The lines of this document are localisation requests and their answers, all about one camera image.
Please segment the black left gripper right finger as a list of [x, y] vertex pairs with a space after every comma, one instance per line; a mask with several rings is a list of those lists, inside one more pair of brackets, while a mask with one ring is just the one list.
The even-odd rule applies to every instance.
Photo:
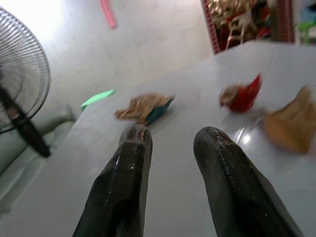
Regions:
[[304, 237], [269, 180], [225, 132], [202, 128], [194, 155], [217, 237]]

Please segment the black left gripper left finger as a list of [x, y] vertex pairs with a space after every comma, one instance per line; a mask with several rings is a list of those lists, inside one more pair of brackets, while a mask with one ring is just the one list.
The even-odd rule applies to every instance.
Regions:
[[153, 142], [133, 125], [95, 179], [73, 237], [143, 237]]

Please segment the brown translucent wrapper bag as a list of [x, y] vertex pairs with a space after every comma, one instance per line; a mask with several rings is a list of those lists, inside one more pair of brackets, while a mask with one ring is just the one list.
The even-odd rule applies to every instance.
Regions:
[[282, 109], [264, 116], [263, 128], [274, 144], [306, 154], [316, 135], [316, 102], [311, 87], [302, 87]]

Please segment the brown and teal snack wrapper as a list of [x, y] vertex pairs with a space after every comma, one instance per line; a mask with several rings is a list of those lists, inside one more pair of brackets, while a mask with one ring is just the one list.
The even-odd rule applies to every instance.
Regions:
[[115, 117], [120, 120], [134, 120], [137, 124], [148, 126], [164, 115], [174, 98], [173, 95], [159, 93], [138, 95], [130, 100], [126, 109], [117, 110]]

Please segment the green flat plastic piece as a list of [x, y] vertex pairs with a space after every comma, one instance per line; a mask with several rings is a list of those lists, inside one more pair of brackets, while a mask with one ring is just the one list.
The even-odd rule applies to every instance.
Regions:
[[111, 89], [111, 90], [108, 90], [108, 91], [105, 91], [105, 92], [102, 92], [102, 93], [99, 93], [99, 94], [92, 96], [87, 101], [85, 101], [83, 104], [81, 104], [81, 110], [83, 111], [90, 104], [98, 102], [98, 101], [112, 95], [114, 92], [115, 92], [115, 90]]

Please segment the crumpled red wrapper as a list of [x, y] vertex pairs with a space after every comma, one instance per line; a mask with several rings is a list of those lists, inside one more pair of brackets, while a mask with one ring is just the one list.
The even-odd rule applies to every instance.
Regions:
[[253, 107], [261, 86], [261, 74], [258, 74], [250, 84], [238, 83], [228, 86], [219, 96], [220, 107], [227, 107], [234, 113], [246, 113]]

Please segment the black standing fan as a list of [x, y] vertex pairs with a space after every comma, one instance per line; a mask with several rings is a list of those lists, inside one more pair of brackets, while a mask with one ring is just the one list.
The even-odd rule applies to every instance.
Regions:
[[42, 157], [49, 146], [31, 119], [50, 88], [47, 55], [33, 32], [0, 6], [0, 134], [17, 130]]

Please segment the pink plastic strip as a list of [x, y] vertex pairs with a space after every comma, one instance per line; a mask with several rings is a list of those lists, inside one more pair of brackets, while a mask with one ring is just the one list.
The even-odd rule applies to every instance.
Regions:
[[117, 21], [113, 13], [110, 0], [100, 0], [100, 6], [109, 27], [111, 29], [115, 29], [117, 27]]

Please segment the green plastic stool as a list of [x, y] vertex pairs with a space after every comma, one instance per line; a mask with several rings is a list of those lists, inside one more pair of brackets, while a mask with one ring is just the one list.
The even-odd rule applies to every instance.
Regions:
[[298, 26], [298, 30], [303, 36], [305, 45], [309, 44], [309, 32], [313, 27], [316, 27], [316, 22], [303, 22]]

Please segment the red white patterned door frame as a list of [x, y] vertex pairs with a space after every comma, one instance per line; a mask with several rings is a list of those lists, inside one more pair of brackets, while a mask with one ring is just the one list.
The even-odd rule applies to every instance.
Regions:
[[215, 27], [215, 24], [213, 23], [211, 10], [208, 7], [209, 0], [201, 0], [201, 3], [202, 3], [202, 9], [203, 9], [204, 17], [206, 20], [206, 25], [207, 25], [210, 41], [211, 41], [212, 48], [213, 48], [213, 53], [217, 54], [221, 51], [221, 49], [220, 49], [220, 45], [218, 42], [216, 27]]
[[294, 43], [292, 0], [271, 0], [272, 38], [276, 41]]

